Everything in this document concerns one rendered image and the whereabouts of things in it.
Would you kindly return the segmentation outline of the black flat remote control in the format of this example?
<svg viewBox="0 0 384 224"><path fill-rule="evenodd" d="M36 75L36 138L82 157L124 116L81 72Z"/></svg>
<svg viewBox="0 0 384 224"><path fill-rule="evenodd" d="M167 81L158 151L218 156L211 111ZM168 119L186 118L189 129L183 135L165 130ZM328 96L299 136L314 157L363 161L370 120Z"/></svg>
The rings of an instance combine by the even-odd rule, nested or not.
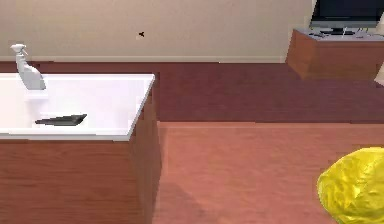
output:
<svg viewBox="0 0 384 224"><path fill-rule="evenodd" d="M36 120L35 123L41 124L41 125L51 125L51 126L77 126L86 117L87 117L86 114L59 116L59 117L44 118L44 119Z"/></svg>

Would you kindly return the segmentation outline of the white-topped wooden counter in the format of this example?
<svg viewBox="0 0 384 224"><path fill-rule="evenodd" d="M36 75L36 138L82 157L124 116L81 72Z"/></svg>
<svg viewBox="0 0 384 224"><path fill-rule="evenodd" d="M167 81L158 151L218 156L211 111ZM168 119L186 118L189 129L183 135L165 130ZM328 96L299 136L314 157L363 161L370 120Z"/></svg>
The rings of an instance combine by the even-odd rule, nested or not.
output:
<svg viewBox="0 0 384 224"><path fill-rule="evenodd" d="M0 73L0 224L152 224L161 175L152 74ZM36 124L87 117L77 126Z"/></svg>

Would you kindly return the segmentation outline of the wooden television stand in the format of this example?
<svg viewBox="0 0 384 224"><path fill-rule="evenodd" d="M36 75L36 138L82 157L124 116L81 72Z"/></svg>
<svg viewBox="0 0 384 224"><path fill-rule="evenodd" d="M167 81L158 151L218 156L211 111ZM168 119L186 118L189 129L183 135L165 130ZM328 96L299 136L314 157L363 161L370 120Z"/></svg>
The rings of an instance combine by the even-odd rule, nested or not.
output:
<svg viewBox="0 0 384 224"><path fill-rule="evenodd" d="M286 64L302 79L374 80L384 63L384 37L320 36L294 29Z"/></svg>

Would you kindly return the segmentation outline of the white spray bottle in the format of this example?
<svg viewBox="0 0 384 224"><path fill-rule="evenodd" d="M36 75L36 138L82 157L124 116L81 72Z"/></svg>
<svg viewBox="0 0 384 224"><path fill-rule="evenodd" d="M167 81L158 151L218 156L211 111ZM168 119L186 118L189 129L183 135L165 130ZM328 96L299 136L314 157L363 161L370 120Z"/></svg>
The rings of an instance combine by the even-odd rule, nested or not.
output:
<svg viewBox="0 0 384 224"><path fill-rule="evenodd" d="M18 74L28 90L45 90L46 85L40 71L26 61L27 52L24 44L13 44L10 48L15 52Z"/></svg>

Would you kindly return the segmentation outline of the yellow beanbag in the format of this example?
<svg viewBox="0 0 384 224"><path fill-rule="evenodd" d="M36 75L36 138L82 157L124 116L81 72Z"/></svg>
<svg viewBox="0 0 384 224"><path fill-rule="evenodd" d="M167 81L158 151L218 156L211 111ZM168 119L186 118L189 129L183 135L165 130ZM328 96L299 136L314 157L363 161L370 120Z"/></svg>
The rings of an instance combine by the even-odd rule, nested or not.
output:
<svg viewBox="0 0 384 224"><path fill-rule="evenodd" d="M342 156L319 175L316 187L337 224L384 224L384 147Z"/></svg>

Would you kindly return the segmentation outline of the black television set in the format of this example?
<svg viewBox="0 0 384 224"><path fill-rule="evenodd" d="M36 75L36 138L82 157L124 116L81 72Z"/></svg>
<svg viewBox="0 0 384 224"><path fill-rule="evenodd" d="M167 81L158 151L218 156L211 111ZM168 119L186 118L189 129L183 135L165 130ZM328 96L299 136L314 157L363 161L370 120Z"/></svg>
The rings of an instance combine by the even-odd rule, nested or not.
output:
<svg viewBox="0 0 384 224"><path fill-rule="evenodd" d="M384 13L384 0L316 0L311 28L342 34L345 28L376 28Z"/></svg>

